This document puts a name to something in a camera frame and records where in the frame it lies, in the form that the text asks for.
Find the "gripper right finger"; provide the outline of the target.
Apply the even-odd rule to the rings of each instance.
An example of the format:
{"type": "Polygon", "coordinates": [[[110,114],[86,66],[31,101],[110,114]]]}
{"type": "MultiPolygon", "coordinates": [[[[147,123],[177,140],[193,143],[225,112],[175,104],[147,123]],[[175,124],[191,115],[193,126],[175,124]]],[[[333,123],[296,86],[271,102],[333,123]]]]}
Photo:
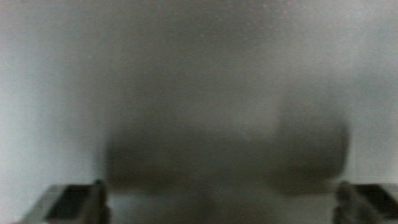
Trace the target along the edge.
{"type": "Polygon", "coordinates": [[[398,224],[398,184],[339,183],[333,224],[398,224]]]}

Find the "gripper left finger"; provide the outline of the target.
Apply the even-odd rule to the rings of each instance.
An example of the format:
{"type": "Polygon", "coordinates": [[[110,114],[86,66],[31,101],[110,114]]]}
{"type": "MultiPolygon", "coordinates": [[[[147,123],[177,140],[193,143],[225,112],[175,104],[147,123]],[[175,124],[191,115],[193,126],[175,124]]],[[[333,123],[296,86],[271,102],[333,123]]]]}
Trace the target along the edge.
{"type": "Polygon", "coordinates": [[[51,185],[17,224],[110,224],[102,181],[51,185]]]}

